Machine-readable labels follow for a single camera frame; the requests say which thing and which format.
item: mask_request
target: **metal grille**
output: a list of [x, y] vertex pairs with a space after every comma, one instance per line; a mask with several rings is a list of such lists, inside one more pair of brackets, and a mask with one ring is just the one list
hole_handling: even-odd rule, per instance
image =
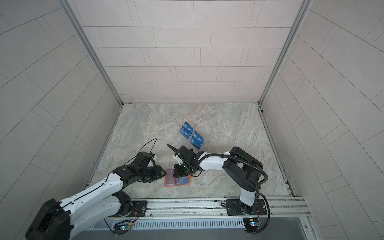
[[137, 220], [132, 230], [245, 228], [242, 218]]

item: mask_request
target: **floor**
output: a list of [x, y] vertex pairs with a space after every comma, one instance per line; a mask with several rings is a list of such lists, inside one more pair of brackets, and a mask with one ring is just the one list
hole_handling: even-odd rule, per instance
[[[176, 163], [171, 144], [179, 148], [187, 140], [180, 128], [187, 121], [205, 139], [203, 151], [226, 152], [238, 146], [264, 165], [269, 180], [262, 185], [265, 195], [287, 195], [284, 180], [254, 103], [126, 104], [116, 123], [106, 150], [92, 179], [105, 178], [124, 164], [147, 141], [157, 138], [153, 153], [164, 169]], [[143, 148], [150, 151], [151, 145]], [[240, 187], [224, 172], [210, 170], [191, 179], [190, 185], [164, 187], [164, 179], [150, 184], [134, 183], [124, 189], [132, 198], [235, 197]]]

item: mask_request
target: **clear plastic tray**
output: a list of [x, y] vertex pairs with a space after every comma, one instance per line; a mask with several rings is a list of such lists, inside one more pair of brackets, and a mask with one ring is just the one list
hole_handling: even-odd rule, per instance
[[167, 175], [164, 180], [165, 187], [175, 187], [190, 184], [190, 179], [192, 178], [192, 176], [189, 175], [181, 178], [175, 178], [173, 177], [173, 173], [175, 172], [175, 169], [173, 168], [168, 168], [166, 172]]

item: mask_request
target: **white wall tile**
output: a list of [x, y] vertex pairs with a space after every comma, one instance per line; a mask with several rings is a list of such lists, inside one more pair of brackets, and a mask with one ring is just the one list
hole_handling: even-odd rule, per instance
[[325, 182], [321, 185], [323, 187], [324, 192], [330, 192], [345, 186], [348, 186], [347, 181], [345, 180], [344, 176], [341, 175], [337, 178], [334, 178], [332, 180], [329, 180], [328, 182]]
[[242, 102], [244, 94], [207, 94], [207, 102]]
[[166, 94], [130, 94], [129, 96], [130, 96], [130, 101], [133, 103], [168, 102]]
[[52, 40], [52, 42], [59, 46], [61, 44], [61, 41], [56, 36], [55, 32], [52, 30], [51, 26], [47, 23], [47, 21], [44, 19], [44, 16], [39, 17], [36, 19], [39, 24], [43, 27], [44, 31], [48, 34], [49, 38]]
[[383, 16], [384, 2], [381, 0], [327, 1], [320, 15], [354, 35], [364, 39]]
[[239, 66], [241, 48], [202, 48], [201, 66]]
[[107, 115], [104, 118], [104, 121], [102, 122], [99, 131], [97, 132], [95, 136], [95, 140], [101, 143], [104, 143], [107, 140], [107, 135], [111, 129], [111, 126], [117, 117], [117, 112], [120, 109], [119, 104], [117, 101], [115, 101], [112, 105], [112, 107], [109, 109]]
[[3, 33], [0, 36], [0, 73], [12, 79], [55, 47], [37, 20]]
[[320, 138], [341, 124], [338, 116], [307, 79], [297, 90], [295, 98]]
[[316, 174], [309, 161], [297, 167], [300, 179], [304, 185], [321, 226], [339, 225], [340, 222], [325, 195]]
[[57, 169], [51, 182], [48, 184], [43, 195], [39, 200], [39, 204], [43, 204], [51, 198], [63, 199], [78, 168], [83, 161], [87, 152], [74, 143], [65, 156], [60, 167]]
[[106, 66], [146, 66], [141, 48], [98, 48]]
[[136, 82], [172, 82], [169, 67], [131, 67]]
[[97, 104], [78, 137], [90, 146], [106, 115], [107, 112], [103, 110], [100, 104]]
[[317, 50], [332, 26], [333, 23], [330, 21], [312, 11], [308, 11], [297, 35], [313, 49]]
[[286, 56], [284, 62], [279, 70], [281, 78], [284, 80], [287, 87], [292, 90], [302, 73], [300, 69], [292, 62], [292, 60]]
[[82, 149], [84, 149], [85, 151], [88, 151], [89, 149], [89, 145], [86, 144], [83, 140], [81, 140], [79, 137], [76, 138], [76, 140], [74, 141], [77, 145], [79, 145]]
[[263, 1], [257, 27], [290, 28], [301, 2]]
[[265, 28], [212, 28], [210, 47], [258, 48], [264, 31]]
[[321, 184], [341, 175], [308, 119], [304, 119], [295, 129], [295, 133]]
[[7, 194], [53, 130], [54, 127], [30, 112], [2, 140], [0, 195]]
[[133, 26], [127, 1], [75, 0], [74, 4], [85, 26]]
[[176, 67], [179, 82], [214, 82], [217, 67]]
[[102, 145], [100, 145], [96, 140], [94, 140], [89, 148], [87, 154], [85, 155], [73, 181], [68, 188], [67, 195], [73, 196], [74, 194], [84, 190], [85, 182], [88, 180], [92, 165], [98, 157]]
[[209, 48], [211, 28], [153, 28], [158, 48]]
[[86, 120], [77, 108], [71, 107], [37, 155], [60, 165]]
[[362, 147], [369, 154], [376, 165], [384, 171], [384, 132], [362, 143]]
[[193, 48], [148, 48], [152, 66], [194, 66]]
[[367, 98], [384, 89], [384, 53], [339, 29], [322, 56]]
[[240, 87], [237, 93], [244, 94], [262, 94], [265, 88], [265, 83], [251, 83], [251, 82], [240, 82]]
[[56, 127], [59, 124], [59, 121], [52, 116], [49, 112], [47, 112], [44, 108], [42, 108], [39, 104], [37, 104], [32, 111], [39, 115], [42, 119], [47, 121], [49, 124], [51, 124], [53, 127]]
[[82, 58], [88, 56], [88, 52], [85, 50], [83, 44], [80, 42], [80, 39], [77, 35], [71, 37], [70, 40]]
[[327, 65], [327, 62], [299, 37], [295, 38], [288, 56], [311, 83]]
[[194, 26], [201, 26], [201, 1], [193, 2]]
[[305, 153], [303, 153], [298, 158], [296, 158], [293, 161], [293, 163], [295, 164], [295, 167], [298, 167], [298, 166], [300, 166], [300, 164], [302, 164], [303, 162], [305, 162], [307, 160], [308, 160], [307, 155], [305, 155]]
[[154, 94], [152, 83], [116, 83], [121, 94]]
[[162, 82], [157, 83], [160, 94], [195, 93], [193, 82]]
[[304, 151], [285, 113], [282, 113], [281, 116], [276, 120], [276, 124], [279, 127], [281, 136], [284, 139], [285, 145], [288, 148], [292, 160], [296, 160], [296, 158], [301, 156]]
[[0, 139], [3, 139], [44, 97], [23, 73], [0, 88]]
[[50, 25], [60, 42], [63, 43], [75, 35], [75, 32], [62, 9], [44, 15], [44, 19]]
[[233, 93], [235, 83], [231, 82], [201, 82], [200, 93]]
[[274, 134], [274, 137], [280, 152], [280, 156], [283, 160], [284, 167], [286, 169], [286, 172], [288, 173], [288, 177], [290, 178], [291, 182], [295, 182], [298, 179], [300, 179], [300, 177], [299, 177], [299, 174], [297, 173], [297, 170], [292, 161], [291, 155], [288, 152], [288, 149], [285, 145], [285, 142], [279, 130], [276, 131], [276, 133]]
[[107, 88], [104, 80], [98, 75], [83, 91], [78, 101], [87, 112], [91, 113]]
[[79, 76], [72, 70], [45, 95], [39, 105], [61, 121], [85, 88]]
[[347, 237], [341, 225], [322, 227], [326, 237]]
[[111, 82], [132, 82], [125, 67], [105, 67]]
[[[327, 193], [342, 226], [349, 239], [377, 239], [381, 237], [369, 217], [361, 207], [359, 200], [350, 187], [343, 187]], [[353, 216], [359, 215], [361, 228], [357, 229], [350, 224]]]
[[79, 103], [79, 101], [76, 101], [73, 105], [84, 115], [84, 117], [89, 118], [89, 112]]
[[84, 26], [83, 30], [94, 48], [105, 48], [105, 43], [96, 26]]
[[331, 65], [313, 85], [359, 142], [384, 130], [384, 114]]
[[14, 221], [23, 223], [27, 220], [52, 177], [53, 173], [28, 165], [0, 203], [0, 232], [4, 239], [16, 238], [21, 226]]
[[336, 139], [327, 149], [371, 221], [382, 220], [384, 174], [350, 132]]
[[276, 97], [279, 100], [279, 103], [281, 104], [289, 122], [293, 124], [303, 110], [284, 82], [277, 91]]
[[154, 48], [152, 28], [101, 26], [98, 30], [107, 48]]
[[280, 54], [280, 48], [251, 48], [249, 49], [246, 66], [273, 67]]
[[193, 1], [135, 1], [141, 26], [194, 26]]
[[243, 102], [257, 102], [260, 101], [261, 94], [244, 94]]
[[254, 2], [202, 1], [201, 26], [249, 27]]
[[59, 8], [56, 1], [50, 0], [4, 0], [0, 3], [0, 14], [14, 28]]
[[222, 82], [256, 82], [261, 67], [224, 67]]
[[241, 67], [245, 67], [245, 63], [248, 58], [249, 48], [243, 48], [243, 53], [241, 55], [240, 65]]
[[167, 94], [168, 102], [206, 102], [206, 94]]
[[338, 137], [343, 135], [348, 131], [348, 128], [344, 125], [344, 123], [337, 126], [334, 130], [332, 130], [329, 134], [323, 137], [321, 140], [323, 141], [325, 146], [328, 146], [331, 142], [335, 141]]
[[27, 68], [24, 73], [48, 93], [82, 57], [71, 41], [66, 41]]
[[282, 48], [291, 28], [265, 28], [261, 48]]
[[373, 44], [384, 32], [384, 18], [375, 25], [375, 27], [369, 32], [369, 34], [364, 38], [369, 44]]

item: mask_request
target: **black mounting plate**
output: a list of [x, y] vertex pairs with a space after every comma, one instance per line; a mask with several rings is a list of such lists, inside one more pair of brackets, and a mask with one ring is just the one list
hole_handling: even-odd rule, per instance
[[[241, 202], [240, 199], [227, 199], [225, 200], [225, 204], [227, 205], [227, 214], [228, 216], [245, 216], [245, 214], [240, 210], [241, 209]], [[251, 209], [254, 209], [254, 211], [251, 213], [251, 215], [259, 215], [259, 212], [261, 215], [267, 215], [268, 212], [266, 210], [265, 202], [263, 199], [255, 199], [255, 202]]]
[[[132, 207], [136, 208], [139, 211], [139, 217], [144, 217], [147, 210], [148, 201], [131, 201]], [[121, 217], [119, 214], [112, 215], [111, 217]], [[135, 217], [134, 211], [130, 211], [125, 217]]]

